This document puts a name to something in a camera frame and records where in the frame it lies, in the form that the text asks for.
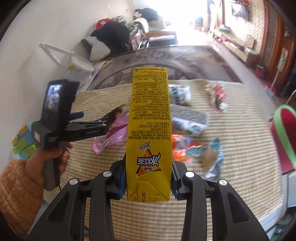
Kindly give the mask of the wooden tv cabinet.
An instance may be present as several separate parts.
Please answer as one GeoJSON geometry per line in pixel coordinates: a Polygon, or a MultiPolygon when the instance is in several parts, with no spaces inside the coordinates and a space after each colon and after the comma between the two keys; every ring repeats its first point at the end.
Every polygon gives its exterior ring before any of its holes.
{"type": "Polygon", "coordinates": [[[247,47],[247,44],[233,34],[215,29],[213,37],[219,40],[231,53],[240,59],[247,68],[255,68],[259,60],[259,53],[247,47]]]}

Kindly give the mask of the white pillow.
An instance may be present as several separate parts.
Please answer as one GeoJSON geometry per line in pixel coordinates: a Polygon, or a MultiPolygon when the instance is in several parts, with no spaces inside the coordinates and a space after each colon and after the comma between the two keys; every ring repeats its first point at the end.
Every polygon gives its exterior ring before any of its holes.
{"type": "Polygon", "coordinates": [[[91,46],[90,61],[100,61],[107,57],[111,51],[104,42],[101,42],[96,37],[89,36],[85,39],[91,46]]]}

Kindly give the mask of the blue silver snack bag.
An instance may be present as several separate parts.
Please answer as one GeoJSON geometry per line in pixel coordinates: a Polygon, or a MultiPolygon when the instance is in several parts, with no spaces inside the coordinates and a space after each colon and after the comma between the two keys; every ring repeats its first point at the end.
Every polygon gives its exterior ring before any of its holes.
{"type": "Polygon", "coordinates": [[[224,152],[219,138],[214,138],[207,146],[191,145],[187,150],[189,157],[200,157],[206,180],[217,182],[221,178],[220,168],[224,152]]]}

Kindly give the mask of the grey patterned box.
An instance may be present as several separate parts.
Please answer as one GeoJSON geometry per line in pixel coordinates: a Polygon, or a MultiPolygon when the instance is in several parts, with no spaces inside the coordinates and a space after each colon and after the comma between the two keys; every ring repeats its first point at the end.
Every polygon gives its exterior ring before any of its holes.
{"type": "Polygon", "coordinates": [[[170,104],[171,117],[208,125],[209,115],[182,105],[170,104]]]}

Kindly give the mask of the orange snack wrapper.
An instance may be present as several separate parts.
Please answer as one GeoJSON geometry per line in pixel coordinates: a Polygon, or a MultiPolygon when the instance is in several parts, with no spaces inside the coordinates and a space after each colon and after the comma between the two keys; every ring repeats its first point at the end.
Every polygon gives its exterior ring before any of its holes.
{"type": "Polygon", "coordinates": [[[171,136],[172,156],[176,162],[191,163],[201,154],[202,145],[184,135],[171,136]]]}

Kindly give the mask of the red green trash bin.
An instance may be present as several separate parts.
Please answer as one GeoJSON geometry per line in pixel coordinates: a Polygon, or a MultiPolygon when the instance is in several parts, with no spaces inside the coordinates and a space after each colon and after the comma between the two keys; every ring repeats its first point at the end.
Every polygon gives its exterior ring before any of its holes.
{"type": "Polygon", "coordinates": [[[295,170],[295,110],[287,105],[281,105],[273,116],[270,125],[283,174],[295,170]]]}

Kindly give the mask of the white black printed wrapper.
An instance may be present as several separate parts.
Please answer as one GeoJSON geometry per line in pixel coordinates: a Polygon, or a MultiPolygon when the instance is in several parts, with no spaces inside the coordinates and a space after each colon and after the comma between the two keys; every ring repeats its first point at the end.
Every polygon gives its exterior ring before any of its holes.
{"type": "Polygon", "coordinates": [[[191,88],[187,85],[169,84],[170,103],[182,106],[191,104],[191,88]]]}

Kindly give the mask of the striped beige table cloth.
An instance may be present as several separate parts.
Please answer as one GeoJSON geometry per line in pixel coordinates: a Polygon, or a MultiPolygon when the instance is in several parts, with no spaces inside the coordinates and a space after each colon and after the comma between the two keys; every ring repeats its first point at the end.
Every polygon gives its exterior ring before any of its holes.
{"type": "MultiPolygon", "coordinates": [[[[283,203],[280,162],[269,127],[256,99],[239,83],[222,83],[228,94],[228,108],[220,113],[213,109],[204,92],[206,80],[171,81],[191,87],[191,106],[209,114],[208,128],[197,142],[208,145],[219,138],[224,160],[221,177],[226,179],[245,201],[265,230],[273,225],[283,203]]],[[[72,112],[84,111],[84,121],[103,117],[112,109],[130,104],[131,84],[80,92],[72,112]]],[[[74,143],[63,187],[71,178],[89,180],[110,168],[125,154],[126,142],[112,145],[96,155],[93,139],[74,143]]],[[[185,201],[139,203],[111,201],[117,240],[181,240],[185,201]]]]}

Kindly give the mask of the red white wrapper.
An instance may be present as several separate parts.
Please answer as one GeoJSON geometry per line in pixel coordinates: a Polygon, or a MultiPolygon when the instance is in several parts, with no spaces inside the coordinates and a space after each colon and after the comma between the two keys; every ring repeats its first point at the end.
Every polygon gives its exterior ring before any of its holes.
{"type": "Polygon", "coordinates": [[[227,92],[221,83],[207,84],[204,86],[204,92],[210,105],[218,112],[227,111],[226,103],[227,92]]]}

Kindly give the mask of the white desk lamp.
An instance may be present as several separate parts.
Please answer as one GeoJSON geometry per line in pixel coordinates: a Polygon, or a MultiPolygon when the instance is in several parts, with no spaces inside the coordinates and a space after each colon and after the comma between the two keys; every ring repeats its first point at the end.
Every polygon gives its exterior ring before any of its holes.
{"type": "Polygon", "coordinates": [[[63,74],[72,73],[73,71],[78,71],[82,74],[91,74],[94,71],[94,67],[90,61],[84,57],[75,55],[73,51],[68,51],[47,43],[40,43],[39,47],[60,68],[63,74]],[[65,61],[60,62],[52,53],[53,51],[65,55],[65,61]]]}

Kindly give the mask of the red floor waste bin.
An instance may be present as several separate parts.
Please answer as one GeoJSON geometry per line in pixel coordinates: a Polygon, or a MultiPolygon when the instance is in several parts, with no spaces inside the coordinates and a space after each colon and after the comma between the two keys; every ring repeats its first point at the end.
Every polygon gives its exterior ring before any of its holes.
{"type": "Polygon", "coordinates": [[[263,79],[266,75],[267,70],[262,66],[257,64],[254,73],[259,79],[263,79]]]}

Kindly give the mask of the patterned glass table cover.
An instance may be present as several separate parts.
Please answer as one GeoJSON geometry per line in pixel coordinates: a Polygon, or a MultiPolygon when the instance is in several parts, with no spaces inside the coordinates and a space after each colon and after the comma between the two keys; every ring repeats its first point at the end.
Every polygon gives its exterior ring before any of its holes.
{"type": "Polygon", "coordinates": [[[131,83],[133,69],[140,66],[167,68],[169,80],[241,82],[226,60],[209,45],[149,47],[116,55],[110,60],[87,90],[131,83]]]}

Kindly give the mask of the colourful block toy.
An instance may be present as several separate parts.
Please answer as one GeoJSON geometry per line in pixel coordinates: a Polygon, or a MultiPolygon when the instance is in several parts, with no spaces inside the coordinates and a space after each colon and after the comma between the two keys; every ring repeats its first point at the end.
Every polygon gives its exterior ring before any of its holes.
{"type": "Polygon", "coordinates": [[[37,145],[32,135],[32,124],[26,123],[19,130],[17,135],[11,141],[12,153],[21,159],[29,160],[37,149],[37,145]]]}

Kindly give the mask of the pink foil wrapper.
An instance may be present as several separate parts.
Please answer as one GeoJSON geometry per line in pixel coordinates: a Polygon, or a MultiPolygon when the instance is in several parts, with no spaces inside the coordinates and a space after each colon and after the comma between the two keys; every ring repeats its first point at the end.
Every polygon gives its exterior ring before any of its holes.
{"type": "Polygon", "coordinates": [[[100,154],[111,145],[123,142],[127,138],[129,111],[122,106],[115,108],[102,119],[106,121],[107,133],[104,136],[94,138],[93,152],[100,154]]]}

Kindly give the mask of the yellow tea drink carton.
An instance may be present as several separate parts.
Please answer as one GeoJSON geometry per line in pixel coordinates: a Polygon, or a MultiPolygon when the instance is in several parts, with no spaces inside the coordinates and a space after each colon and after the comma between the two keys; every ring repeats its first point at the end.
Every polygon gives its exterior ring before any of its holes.
{"type": "Polygon", "coordinates": [[[170,200],[171,112],[166,68],[133,69],[125,166],[129,201],[170,200]]]}

